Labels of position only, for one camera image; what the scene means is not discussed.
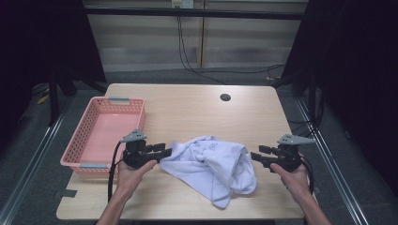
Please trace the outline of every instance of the black metal bar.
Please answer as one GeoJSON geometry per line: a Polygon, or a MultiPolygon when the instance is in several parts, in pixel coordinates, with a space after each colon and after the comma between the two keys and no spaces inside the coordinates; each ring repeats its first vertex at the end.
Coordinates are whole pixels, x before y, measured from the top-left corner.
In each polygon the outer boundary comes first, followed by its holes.
{"type": "Polygon", "coordinates": [[[213,17],[301,21],[321,18],[326,15],[308,15],[292,12],[240,11],[189,8],[142,8],[142,7],[44,7],[47,13],[85,13],[97,15],[139,15],[139,16],[177,16],[177,17],[213,17]]]}

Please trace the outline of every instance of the person's right hand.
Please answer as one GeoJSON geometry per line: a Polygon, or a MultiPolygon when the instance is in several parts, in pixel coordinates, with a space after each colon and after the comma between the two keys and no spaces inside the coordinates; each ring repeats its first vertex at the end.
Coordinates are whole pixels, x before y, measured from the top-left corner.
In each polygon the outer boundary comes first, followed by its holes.
{"type": "Polygon", "coordinates": [[[281,177],[283,184],[290,191],[296,203],[299,203],[308,195],[312,195],[308,186],[307,170],[304,165],[301,164],[293,172],[287,172],[276,163],[272,163],[270,167],[281,177]]]}

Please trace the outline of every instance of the person's left hand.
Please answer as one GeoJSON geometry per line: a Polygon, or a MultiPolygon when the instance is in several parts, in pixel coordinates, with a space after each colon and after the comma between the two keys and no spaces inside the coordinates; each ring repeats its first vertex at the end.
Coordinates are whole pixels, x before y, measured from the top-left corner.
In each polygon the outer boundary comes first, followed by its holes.
{"type": "Polygon", "coordinates": [[[121,193],[125,198],[130,199],[134,190],[143,180],[145,173],[153,169],[157,164],[156,160],[148,161],[140,169],[133,169],[124,161],[118,164],[117,188],[115,192],[121,193]]]}

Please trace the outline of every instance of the forearm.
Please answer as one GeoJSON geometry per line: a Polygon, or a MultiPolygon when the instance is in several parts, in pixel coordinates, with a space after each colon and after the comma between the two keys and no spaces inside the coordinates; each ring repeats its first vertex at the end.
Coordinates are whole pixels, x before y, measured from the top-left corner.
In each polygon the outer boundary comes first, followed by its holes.
{"type": "Polygon", "coordinates": [[[304,212],[304,216],[307,219],[308,224],[331,224],[311,194],[302,196],[298,201],[298,204],[304,212]]]}
{"type": "Polygon", "coordinates": [[[117,224],[128,199],[128,197],[116,190],[99,218],[97,225],[117,224]]]}

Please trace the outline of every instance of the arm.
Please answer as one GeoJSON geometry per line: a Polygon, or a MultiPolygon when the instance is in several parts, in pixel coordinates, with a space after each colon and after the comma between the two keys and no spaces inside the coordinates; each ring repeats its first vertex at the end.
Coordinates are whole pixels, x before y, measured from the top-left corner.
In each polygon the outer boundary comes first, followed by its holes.
{"type": "Polygon", "coordinates": [[[118,164],[117,188],[100,216],[97,222],[98,225],[117,224],[127,200],[131,198],[134,190],[138,188],[144,174],[152,170],[156,163],[156,160],[148,161],[147,164],[138,170],[129,167],[124,161],[118,164]]]}
{"type": "Polygon", "coordinates": [[[300,165],[295,171],[287,172],[276,163],[270,165],[272,170],[281,176],[293,199],[304,212],[308,224],[331,224],[310,192],[307,181],[307,171],[300,165]]]}

